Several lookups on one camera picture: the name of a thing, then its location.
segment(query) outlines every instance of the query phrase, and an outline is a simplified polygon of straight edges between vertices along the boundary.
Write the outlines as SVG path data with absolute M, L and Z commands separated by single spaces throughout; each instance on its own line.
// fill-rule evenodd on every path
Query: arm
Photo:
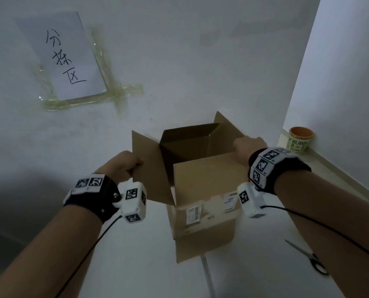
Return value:
M 234 147 L 238 159 L 247 164 L 255 151 L 267 145 L 261 138 L 244 137 Z M 369 250 L 369 203 L 305 170 L 283 173 L 274 191 L 286 208 L 329 225 Z M 344 295 L 369 297 L 369 256 L 330 230 L 290 216 Z
M 96 172 L 115 183 L 131 177 L 142 161 L 125 151 Z M 53 298 L 98 238 L 102 222 L 97 215 L 76 205 L 65 206 L 20 253 L 0 277 L 0 297 Z M 77 297 L 90 257 L 61 297 Z

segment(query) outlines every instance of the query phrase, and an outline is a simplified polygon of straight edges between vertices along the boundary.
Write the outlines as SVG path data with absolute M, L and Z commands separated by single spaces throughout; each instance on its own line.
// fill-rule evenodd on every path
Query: orange cup rim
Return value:
M 314 132 L 304 126 L 291 127 L 289 134 L 298 139 L 310 139 L 314 136 Z

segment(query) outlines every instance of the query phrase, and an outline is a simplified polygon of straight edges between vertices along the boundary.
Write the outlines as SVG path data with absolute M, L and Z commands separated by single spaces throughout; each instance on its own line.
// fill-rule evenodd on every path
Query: barcode label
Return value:
M 223 195 L 223 203 L 224 203 L 225 212 L 231 211 L 235 208 L 237 199 L 238 199 L 237 191 L 225 193 Z
M 201 219 L 201 208 L 202 206 L 195 206 L 186 210 L 187 218 L 186 225 L 194 224 L 199 222 Z

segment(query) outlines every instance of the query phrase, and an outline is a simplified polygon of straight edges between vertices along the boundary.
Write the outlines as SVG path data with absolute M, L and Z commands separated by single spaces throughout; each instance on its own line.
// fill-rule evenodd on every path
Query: paper cup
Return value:
M 314 136 L 314 132 L 306 127 L 295 126 L 289 130 L 289 140 L 286 149 L 294 154 L 301 154 L 308 142 Z

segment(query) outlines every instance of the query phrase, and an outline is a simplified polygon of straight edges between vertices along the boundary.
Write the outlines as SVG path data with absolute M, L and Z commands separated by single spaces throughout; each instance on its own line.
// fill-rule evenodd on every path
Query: open cardboard box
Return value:
M 242 136 L 219 112 L 212 124 L 165 130 L 160 142 L 132 131 L 132 150 L 144 160 L 133 180 L 149 200 L 167 205 L 178 263 L 233 239 L 240 203 L 230 196 L 247 181 L 247 168 L 232 144 Z M 194 211 L 199 220 L 192 222 Z

